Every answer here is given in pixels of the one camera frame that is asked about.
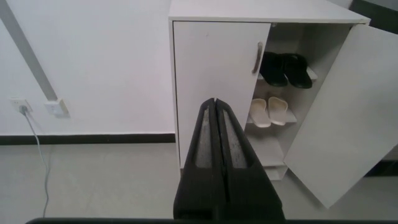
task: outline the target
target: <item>white cable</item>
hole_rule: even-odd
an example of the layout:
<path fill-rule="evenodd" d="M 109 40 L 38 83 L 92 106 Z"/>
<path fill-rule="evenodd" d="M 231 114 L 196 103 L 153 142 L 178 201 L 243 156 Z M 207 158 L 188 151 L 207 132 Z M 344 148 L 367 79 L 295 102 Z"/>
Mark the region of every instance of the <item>white cable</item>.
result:
<path fill-rule="evenodd" d="M 39 149 L 40 157 L 42 158 L 42 162 L 43 162 L 43 164 L 45 166 L 44 190 L 45 190 L 46 200 L 45 200 L 45 205 L 44 205 L 44 209 L 43 209 L 43 218 L 44 218 L 45 217 L 45 211 L 47 210 L 47 205 L 49 204 L 49 192 L 47 190 L 47 182 L 49 181 L 50 169 L 49 169 L 49 166 L 44 161 L 42 150 L 40 148 L 39 138 L 37 137 L 36 132 L 33 129 L 32 124 L 30 123 L 30 120 L 29 120 L 29 118 L 27 116 L 27 113 L 28 113 L 27 108 L 21 108 L 21 113 L 25 116 L 25 118 L 26 118 L 26 120 L 27 120 L 27 122 L 28 122 L 28 124 L 29 124 L 29 126 L 30 126 L 30 128 L 31 128 L 31 130 L 33 132 L 33 134 L 35 135 L 36 142 L 37 142 L 37 148 Z"/>

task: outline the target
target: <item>shoe cabinet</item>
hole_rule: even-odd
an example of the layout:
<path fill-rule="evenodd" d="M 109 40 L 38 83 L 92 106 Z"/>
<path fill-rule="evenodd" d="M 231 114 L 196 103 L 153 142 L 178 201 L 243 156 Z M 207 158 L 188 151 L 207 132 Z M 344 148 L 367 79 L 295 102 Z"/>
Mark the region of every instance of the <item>shoe cabinet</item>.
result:
<path fill-rule="evenodd" d="M 321 0 L 174 0 L 169 31 L 178 164 L 200 105 L 233 109 L 271 180 L 290 169 L 332 206 L 398 143 L 398 36 Z M 264 51 L 296 53 L 313 85 L 273 87 Z M 255 127 L 253 98 L 284 99 L 284 126 Z"/>

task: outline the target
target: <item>cabinet top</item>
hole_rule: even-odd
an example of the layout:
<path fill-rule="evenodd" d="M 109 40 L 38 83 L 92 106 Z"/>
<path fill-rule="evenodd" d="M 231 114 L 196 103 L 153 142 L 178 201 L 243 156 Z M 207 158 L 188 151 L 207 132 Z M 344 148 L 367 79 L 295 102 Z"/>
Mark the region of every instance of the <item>cabinet top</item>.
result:
<path fill-rule="evenodd" d="M 173 0 L 172 21 L 365 24 L 370 19 L 324 0 Z"/>

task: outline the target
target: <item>gray floor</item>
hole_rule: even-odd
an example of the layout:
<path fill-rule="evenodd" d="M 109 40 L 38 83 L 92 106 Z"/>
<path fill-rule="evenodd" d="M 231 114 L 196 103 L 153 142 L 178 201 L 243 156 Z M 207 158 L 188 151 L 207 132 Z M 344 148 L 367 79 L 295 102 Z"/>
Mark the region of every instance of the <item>gray floor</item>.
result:
<path fill-rule="evenodd" d="M 175 144 L 43 146 L 50 158 L 48 217 L 172 218 Z M 39 217 L 44 167 L 35 146 L 0 146 L 0 222 Z M 274 187 L 289 219 L 398 220 L 398 178 L 361 180 L 324 209 L 292 173 Z"/>

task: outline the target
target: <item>electrical outlet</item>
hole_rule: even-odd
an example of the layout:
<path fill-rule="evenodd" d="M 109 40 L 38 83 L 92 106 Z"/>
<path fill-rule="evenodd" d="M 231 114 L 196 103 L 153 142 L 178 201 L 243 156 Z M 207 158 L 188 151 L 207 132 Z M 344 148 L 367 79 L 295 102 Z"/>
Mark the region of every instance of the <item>electrical outlet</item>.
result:
<path fill-rule="evenodd" d="M 11 105 L 14 107 L 15 110 L 19 112 L 19 107 L 20 106 L 26 106 L 27 110 L 29 112 L 32 112 L 32 108 L 30 105 L 27 103 L 26 99 L 23 98 L 8 98 L 10 101 Z"/>
<path fill-rule="evenodd" d="M 67 106 L 60 98 L 57 101 L 48 101 L 44 103 L 44 105 L 50 114 L 54 114 L 56 116 L 68 114 Z"/>

